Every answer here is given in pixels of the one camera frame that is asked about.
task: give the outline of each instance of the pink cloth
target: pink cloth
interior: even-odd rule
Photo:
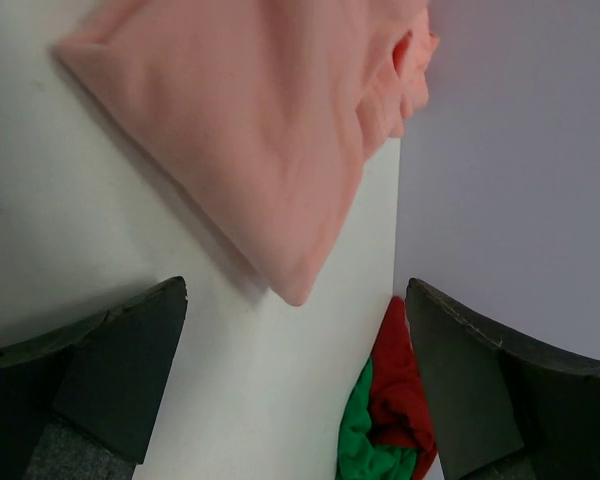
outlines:
[[[300,305],[436,44],[426,0],[108,0],[56,53]]]

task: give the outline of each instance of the white surface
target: white surface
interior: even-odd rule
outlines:
[[[0,345],[183,275],[187,321],[135,478],[332,480],[392,291],[398,143],[368,164],[309,303],[288,307],[54,67],[45,47],[91,5],[0,1]]]
[[[402,143],[396,292],[421,277],[600,359],[600,0],[437,0],[431,17],[442,42]]]

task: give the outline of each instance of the crumpled pink fabric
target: crumpled pink fabric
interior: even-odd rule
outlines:
[[[300,305],[436,44],[426,0],[107,0],[55,51]]]

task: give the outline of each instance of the gray background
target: gray background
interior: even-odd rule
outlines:
[[[600,359],[600,0],[434,0],[431,17],[442,42],[402,143],[396,293],[421,277]]]

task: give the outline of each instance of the red fabric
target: red fabric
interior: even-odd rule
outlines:
[[[438,449],[433,425],[411,348],[404,301],[394,297],[389,303],[378,338],[371,352],[373,383],[369,433],[376,445],[393,445],[418,450],[413,480],[422,480]]]

